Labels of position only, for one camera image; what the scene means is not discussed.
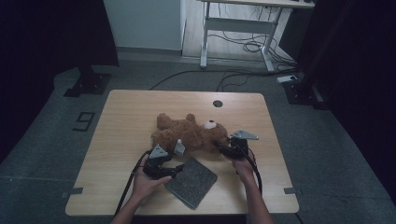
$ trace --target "brown teddy bear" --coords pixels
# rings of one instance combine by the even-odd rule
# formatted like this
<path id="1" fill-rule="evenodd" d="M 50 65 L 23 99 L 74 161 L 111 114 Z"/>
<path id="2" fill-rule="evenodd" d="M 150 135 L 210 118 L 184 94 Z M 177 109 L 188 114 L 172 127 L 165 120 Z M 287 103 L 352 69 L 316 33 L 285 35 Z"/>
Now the brown teddy bear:
<path id="1" fill-rule="evenodd" d="M 161 113 L 157 117 L 157 128 L 151 135 L 152 146 L 160 145 L 168 152 L 175 151 L 179 139 L 186 150 L 219 151 L 215 141 L 228 145 L 227 130 L 221 124 L 210 120 L 200 126 L 193 114 L 188 114 L 186 119 L 170 119 Z"/>

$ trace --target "table leg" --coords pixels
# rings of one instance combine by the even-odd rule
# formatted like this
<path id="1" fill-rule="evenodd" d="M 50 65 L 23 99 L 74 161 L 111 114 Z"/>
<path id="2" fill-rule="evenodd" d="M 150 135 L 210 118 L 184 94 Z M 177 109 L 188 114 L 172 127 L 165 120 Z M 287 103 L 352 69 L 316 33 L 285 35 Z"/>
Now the table leg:
<path id="1" fill-rule="evenodd" d="M 272 42 L 272 40 L 274 38 L 274 34 L 275 34 L 276 27 L 277 27 L 278 22 L 279 22 L 280 14 L 282 13 L 282 9 L 283 9 L 283 7 L 280 7 L 279 10 L 277 11 L 276 18 L 274 19 L 273 25 L 272 25 L 272 28 L 271 28 L 270 36 L 265 41 L 264 48 L 262 48 L 262 57 L 264 58 L 265 65 L 267 66 L 267 70 L 269 72 L 274 72 L 275 71 L 275 69 L 273 67 L 273 64 L 271 62 L 271 58 L 272 57 L 271 57 L 271 55 L 269 53 L 269 48 L 271 47 L 271 42 Z"/>
<path id="2" fill-rule="evenodd" d="M 207 60 L 207 20 L 209 20 L 209 9 L 210 3 L 207 3 L 206 6 L 206 15 L 205 15 L 205 25 L 204 25 L 204 42 L 202 43 L 201 48 L 201 68 L 206 68 L 206 60 Z"/>

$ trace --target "gray cloth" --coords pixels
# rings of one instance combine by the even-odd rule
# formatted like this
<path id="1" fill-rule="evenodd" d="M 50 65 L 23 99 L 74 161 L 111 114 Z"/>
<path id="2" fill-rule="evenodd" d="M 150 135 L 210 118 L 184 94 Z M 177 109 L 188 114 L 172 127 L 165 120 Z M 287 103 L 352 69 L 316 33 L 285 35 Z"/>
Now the gray cloth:
<path id="1" fill-rule="evenodd" d="M 165 186 L 189 208 L 196 209 L 217 179 L 216 174 L 191 157 L 183 171 Z"/>

